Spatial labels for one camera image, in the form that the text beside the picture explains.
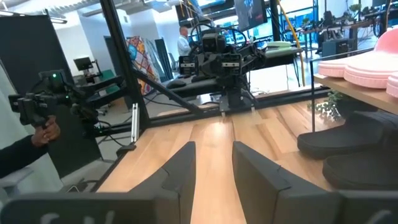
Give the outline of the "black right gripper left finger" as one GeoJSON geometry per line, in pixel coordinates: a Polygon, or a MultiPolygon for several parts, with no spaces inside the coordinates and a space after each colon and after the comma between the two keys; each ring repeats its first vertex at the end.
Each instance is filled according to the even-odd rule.
{"type": "Polygon", "coordinates": [[[196,146],[187,142],[129,191],[132,223],[190,223],[196,184],[196,146]]]}

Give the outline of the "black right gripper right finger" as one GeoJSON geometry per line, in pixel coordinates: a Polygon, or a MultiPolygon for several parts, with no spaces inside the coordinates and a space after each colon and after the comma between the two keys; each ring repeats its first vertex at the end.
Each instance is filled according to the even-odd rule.
{"type": "Polygon", "coordinates": [[[248,223],[333,223],[340,196],[291,173],[240,141],[233,173],[248,223]]]}

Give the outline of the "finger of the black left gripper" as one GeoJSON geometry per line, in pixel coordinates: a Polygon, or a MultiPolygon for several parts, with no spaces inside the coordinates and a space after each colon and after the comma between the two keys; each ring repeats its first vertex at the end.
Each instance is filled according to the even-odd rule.
{"type": "Polygon", "coordinates": [[[241,63],[240,54],[223,54],[222,56],[222,69],[227,75],[240,75],[241,63]]]}
{"type": "Polygon", "coordinates": [[[181,75],[195,74],[195,59],[192,56],[179,56],[179,72],[181,75]]]}

